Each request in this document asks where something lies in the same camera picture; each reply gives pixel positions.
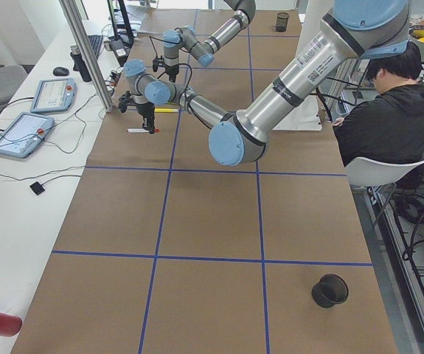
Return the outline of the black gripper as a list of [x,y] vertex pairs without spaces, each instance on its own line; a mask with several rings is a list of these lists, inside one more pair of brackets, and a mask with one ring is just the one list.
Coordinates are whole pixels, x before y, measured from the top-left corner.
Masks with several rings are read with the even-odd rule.
[[168,75],[170,82],[175,82],[179,74],[179,65],[166,66],[165,73]]
[[148,133],[156,132],[156,127],[154,124],[154,110],[155,105],[153,103],[143,103],[137,105],[137,111],[143,117],[142,128]]

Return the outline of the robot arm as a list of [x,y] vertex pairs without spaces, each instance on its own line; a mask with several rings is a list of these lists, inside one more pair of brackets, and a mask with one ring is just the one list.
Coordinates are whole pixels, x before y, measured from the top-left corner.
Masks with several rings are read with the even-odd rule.
[[408,1],[335,1],[322,16],[319,31],[245,109],[228,112],[189,86],[164,82],[146,71],[141,60],[123,67],[129,89],[119,98],[142,115],[153,133],[157,105],[174,103],[210,130],[209,152],[225,166],[255,162],[266,152],[268,135],[312,94],[331,71],[349,59],[387,58],[403,53],[408,43]]
[[256,4],[252,0],[225,3],[233,9],[234,15],[204,42],[197,39],[193,26],[177,27],[163,32],[164,54],[153,60],[154,72],[157,72],[160,66],[163,67],[169,81],[174,83],[179,73],[179,52],[182,49],[193,56],[202,67],[209,66],[215,59],[215,54],[246,29],[256,13]]

